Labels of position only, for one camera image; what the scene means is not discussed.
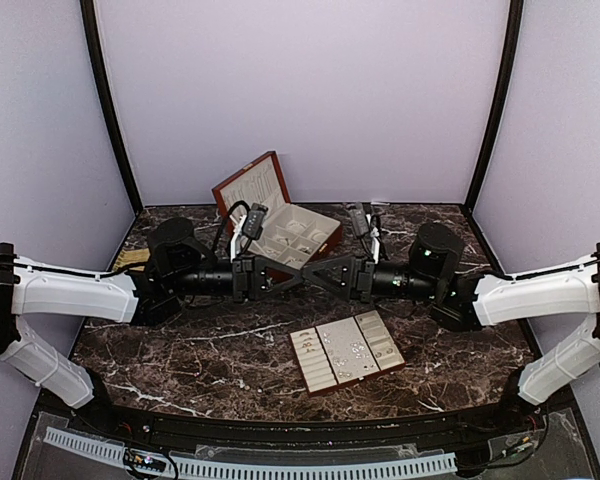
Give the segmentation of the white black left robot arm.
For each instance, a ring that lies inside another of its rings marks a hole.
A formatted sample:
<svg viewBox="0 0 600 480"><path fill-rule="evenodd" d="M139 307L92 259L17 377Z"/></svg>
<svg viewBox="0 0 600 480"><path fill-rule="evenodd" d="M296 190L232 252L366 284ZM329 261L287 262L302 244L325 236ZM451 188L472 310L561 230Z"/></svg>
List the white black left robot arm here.
<svg viewBox="0 0 600 480"><path fill-rule="evenodd" d="M81 411L100 436L121 427L96 374L74 364L35 334L26 314L93 317L132 326L157 326L178 314L187 297L256 301L301 283L298 270L267 257L218 259L195 236L193 223L176 217L148 235L149 258L137 270L74 270L35 262L0 243L0 361Z"/></svg>

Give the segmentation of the red jewelry tray insert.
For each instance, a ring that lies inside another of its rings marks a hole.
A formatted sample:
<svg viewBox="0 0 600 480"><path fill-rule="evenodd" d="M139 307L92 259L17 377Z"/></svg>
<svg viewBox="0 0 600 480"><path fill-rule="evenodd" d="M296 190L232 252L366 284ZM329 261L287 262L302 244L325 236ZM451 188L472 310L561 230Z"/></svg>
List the red jewelry tray insert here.
<svg viewBox="0 0 600 480"><path fill-rule="evenodd" d="M406 365L375 310L295 331L289 339L310 396L389 374Z"/></svg>

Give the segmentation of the red wooden jewelry box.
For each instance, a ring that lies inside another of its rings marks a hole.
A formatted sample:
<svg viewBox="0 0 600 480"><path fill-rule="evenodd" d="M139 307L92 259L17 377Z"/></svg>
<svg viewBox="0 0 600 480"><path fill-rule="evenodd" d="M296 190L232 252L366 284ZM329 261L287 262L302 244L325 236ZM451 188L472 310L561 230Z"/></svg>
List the red wooden jewelry box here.
<svg viewBox="0 0 600 480"><path fill-rule="evenodd" d="M246 215L245 208L229 209L238 201L261 204L268 209L263 233L250 251L295 269L325 257L342 238L340 221L294 204L278 155L269 151L212 188L220 213L229 218L233 231Z"/></svg>

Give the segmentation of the black front table rail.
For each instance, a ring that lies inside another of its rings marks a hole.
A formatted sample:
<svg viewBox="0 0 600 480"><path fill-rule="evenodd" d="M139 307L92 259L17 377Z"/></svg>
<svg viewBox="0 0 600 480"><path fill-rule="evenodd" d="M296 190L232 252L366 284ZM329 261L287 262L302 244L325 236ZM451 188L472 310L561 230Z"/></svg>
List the black front table rail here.
<svg viewBox="0 0 600 480"><path fill-rule="evenodd" d="M377 446L414 441L424 446L482 443L504 431L490 420L493 409L478 407L451 413L336 422L218 420L110 405L105 415L90 414L114 432L140 442L192 449L220 446L309 448Z"/></svg>

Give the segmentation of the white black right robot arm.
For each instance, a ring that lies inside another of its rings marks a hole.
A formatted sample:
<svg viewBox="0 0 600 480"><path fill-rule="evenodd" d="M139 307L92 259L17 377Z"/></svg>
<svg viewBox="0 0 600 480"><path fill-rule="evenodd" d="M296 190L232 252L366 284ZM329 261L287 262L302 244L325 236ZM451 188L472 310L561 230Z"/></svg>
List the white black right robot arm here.
<svg viewBox="0 0 600 480"><path fill-rule="evenodd" d="M584 314L570 335L511 376L502 403L490 413L491 426L510 434L527 420L529 407L543 404L591 368L600 367L600 243L593 253L574 261L513 274L461 274L457 268L463 251L462 239L448 227L425 223L405 263L343 255L312 262L301 273L304 281L344 300L426 302L431 318L452 332L525 318Z"/></svg>

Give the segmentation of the black frame post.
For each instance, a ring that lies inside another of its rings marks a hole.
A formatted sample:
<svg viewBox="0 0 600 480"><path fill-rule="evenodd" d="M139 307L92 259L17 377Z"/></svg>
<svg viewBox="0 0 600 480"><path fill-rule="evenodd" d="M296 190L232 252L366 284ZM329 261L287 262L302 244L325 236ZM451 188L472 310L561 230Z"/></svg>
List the black frame post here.
<svg viewBox="0 0 600 480"><path fill-rule="evenodd" d="M96 3L92 0L80 0L79 4L92 75L109 142L132 211L138 216L144 210L144 205L132 172L113 101L99 35Z"/></svg>
<svg viewBox="0 0 600 480"><path fill-rule="evenodd" d="M514 69L523 11L523 0L511 0L509 2L502 53L492 102L476 165L463 204L467 216L472 216L475 212L495 148Z"/></svg>

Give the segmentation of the right black frame post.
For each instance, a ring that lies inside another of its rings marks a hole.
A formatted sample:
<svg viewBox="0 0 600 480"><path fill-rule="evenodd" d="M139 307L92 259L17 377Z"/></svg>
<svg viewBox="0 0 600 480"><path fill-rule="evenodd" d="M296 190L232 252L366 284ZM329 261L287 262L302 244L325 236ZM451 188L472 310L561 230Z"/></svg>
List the right black frame post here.
<svg viewBox="0 0 600 480"><path fill-rule="evenodd" d="M514 69L523 11L523 0L511 0L509 2L502 53L492 102L476 165L463 204L467 216L472 216L475 212L495 148Z"/></svg>

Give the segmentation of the woven bamboo tray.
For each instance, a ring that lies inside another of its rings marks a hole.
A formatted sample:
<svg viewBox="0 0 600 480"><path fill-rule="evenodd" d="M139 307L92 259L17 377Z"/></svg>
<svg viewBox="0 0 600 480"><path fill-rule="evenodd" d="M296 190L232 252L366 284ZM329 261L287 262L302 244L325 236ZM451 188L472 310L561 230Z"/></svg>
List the woven bamboo tray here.
<svg viewBox="0 0 600 480"><path fill-rule="evenodd" d="M145 263L149 259L149 250L137 249L137 250L125 250L118 254L114 261L113 270L118 271L128 265Z"/></svg>

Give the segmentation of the left black frame post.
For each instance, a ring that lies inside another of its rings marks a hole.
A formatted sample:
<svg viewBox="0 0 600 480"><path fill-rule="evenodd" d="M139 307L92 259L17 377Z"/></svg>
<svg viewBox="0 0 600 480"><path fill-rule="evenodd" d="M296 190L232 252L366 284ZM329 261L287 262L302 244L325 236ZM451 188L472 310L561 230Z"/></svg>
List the left black frame post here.
<svg viewBox="0 0 600 480"><path fill-rule="evenodd" d="M80 0L79 4L92 75L109 142L132 211L138 216L144 210L144 205L132 172L113 101L99 35L96 3L92 0Z"/></svg>

